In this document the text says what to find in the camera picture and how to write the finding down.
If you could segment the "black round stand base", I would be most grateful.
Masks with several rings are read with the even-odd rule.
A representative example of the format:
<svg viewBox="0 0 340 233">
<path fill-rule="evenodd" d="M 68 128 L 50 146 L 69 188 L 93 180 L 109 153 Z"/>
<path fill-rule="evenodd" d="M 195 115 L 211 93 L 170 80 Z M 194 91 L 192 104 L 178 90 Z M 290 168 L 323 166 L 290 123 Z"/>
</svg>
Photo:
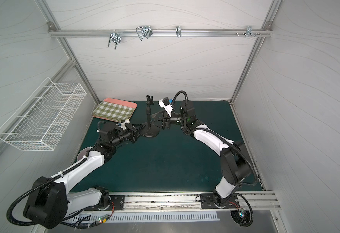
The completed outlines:
<svg viewBox="0 0 340 233">
<path fill-rule="evenodd" d="M 152 138 L 152 137 L 156 137 L 158 136 L 160 133 L 160 129 L 158 127 L 156 128 L 148 128 L 148 127 L 144 127 L 141 131 L 140 131 L 140 135 L 143 137 L 148 137 L 148 138 Z"/>
</svg>

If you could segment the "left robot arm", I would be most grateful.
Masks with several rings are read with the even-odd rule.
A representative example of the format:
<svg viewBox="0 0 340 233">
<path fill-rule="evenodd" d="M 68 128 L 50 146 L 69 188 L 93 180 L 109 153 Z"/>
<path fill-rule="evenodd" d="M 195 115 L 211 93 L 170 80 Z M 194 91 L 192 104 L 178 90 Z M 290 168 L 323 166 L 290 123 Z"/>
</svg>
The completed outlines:
<svg viewBox="0 0 340 233">
<path fill-rule="evenodd" d="M 69 168 L 52 177 L 40 177 L 30 190 L 18 197 L 8 208 L 6 218 L 17 226 L 41 225 L 52 229 L 65 224 L 68 218 L 87 207 L 106 209 L 111 199 L 109 191 L 94 186 L 85 191 L 72 193 L 71 190 L 86 176 L 103 166 L 127 141 L 135 143 L 143 124 L 98 122 L 99 136 L 94 146 L 80 152 L 81 158 Z"/>
</svg>

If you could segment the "metal double hook clamp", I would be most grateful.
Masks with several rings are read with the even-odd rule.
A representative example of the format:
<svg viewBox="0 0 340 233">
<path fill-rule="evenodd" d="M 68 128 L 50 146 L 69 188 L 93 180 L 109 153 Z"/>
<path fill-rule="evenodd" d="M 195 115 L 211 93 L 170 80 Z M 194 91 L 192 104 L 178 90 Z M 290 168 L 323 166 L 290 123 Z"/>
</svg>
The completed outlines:
<svg viewBox="0 0 340 233">
<path fill-rule="evenodd" d="M 140 41 L 142 41 L 144 38 L 149 39 L 153 35 L 151 26 L 139 26 L 136 28 L 136 32 Z"/>
</svg>

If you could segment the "metal U-bolt clamp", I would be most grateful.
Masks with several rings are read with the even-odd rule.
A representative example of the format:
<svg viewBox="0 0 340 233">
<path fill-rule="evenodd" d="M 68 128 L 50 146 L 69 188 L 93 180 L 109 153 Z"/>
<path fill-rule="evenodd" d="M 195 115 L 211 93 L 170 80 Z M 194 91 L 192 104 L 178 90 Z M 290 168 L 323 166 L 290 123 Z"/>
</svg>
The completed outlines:
<svg viewBox="0 0 340 233">
<path fill-rule="evenodd" d="M 116 33 L 115 31 L 110 34 L 109 41 L 108 41 L 108 47 L 110 45 L 114 45 L 114 49 L 117 49 L 117 46 L 121 43 L 121 35 Z"/>
</svg>

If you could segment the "small metal bracket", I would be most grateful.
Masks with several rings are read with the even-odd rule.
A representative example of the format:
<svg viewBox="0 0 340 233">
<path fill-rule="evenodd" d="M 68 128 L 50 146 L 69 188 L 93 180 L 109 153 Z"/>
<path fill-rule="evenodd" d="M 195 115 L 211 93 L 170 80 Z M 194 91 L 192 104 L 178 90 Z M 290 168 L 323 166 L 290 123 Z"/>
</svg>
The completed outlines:
<svg viewBox="0 0 340 233">
<path fill-rule="evenodd" d="M 181 27 L 180 26 L 176 26 L 175 30 L 176 30 L 176 37 L 180 38 L 182 36 Z"/>
</svg>

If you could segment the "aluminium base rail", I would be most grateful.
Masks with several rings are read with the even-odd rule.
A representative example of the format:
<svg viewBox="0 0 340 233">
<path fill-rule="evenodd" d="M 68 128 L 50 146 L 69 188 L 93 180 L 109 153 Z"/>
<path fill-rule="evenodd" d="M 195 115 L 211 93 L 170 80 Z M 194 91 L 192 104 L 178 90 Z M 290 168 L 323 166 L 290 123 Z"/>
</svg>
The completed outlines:
<svg viewBox="0 0 340 233">
<path fill-rule="evenodd" d="M 109 196 L 119 212 L 281 210 L 273 191 L 241 192 L 220 204 L 215 204 L 211 192 L 111 192 Z"/>
</svg>

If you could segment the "horizontal aluminium top rail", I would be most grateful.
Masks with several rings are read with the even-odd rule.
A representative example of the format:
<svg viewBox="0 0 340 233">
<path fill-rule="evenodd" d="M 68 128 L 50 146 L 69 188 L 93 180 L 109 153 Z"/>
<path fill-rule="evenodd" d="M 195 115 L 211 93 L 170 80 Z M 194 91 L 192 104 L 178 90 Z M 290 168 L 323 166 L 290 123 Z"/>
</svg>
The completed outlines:
<svg viewBox="0 0 340 233">
<path fill-rule="evenodd" d="M 50 31 L 49 34 L 54 38 L 108 38 L 110 34 L 116 32 L 122 38 L 138 38 L 135 29 L 131 30 L 58 30 Z M 174 29 L 152 29 L 152 38 L 177 38 Z M 181 37 L 237 37 L 236 33 L 241 33 L 245 29 L 184 29 L 181 28 Z M 261 37 L 269 37 L 273 34 L 272 30 L 260 30 Z"/>
</svg>

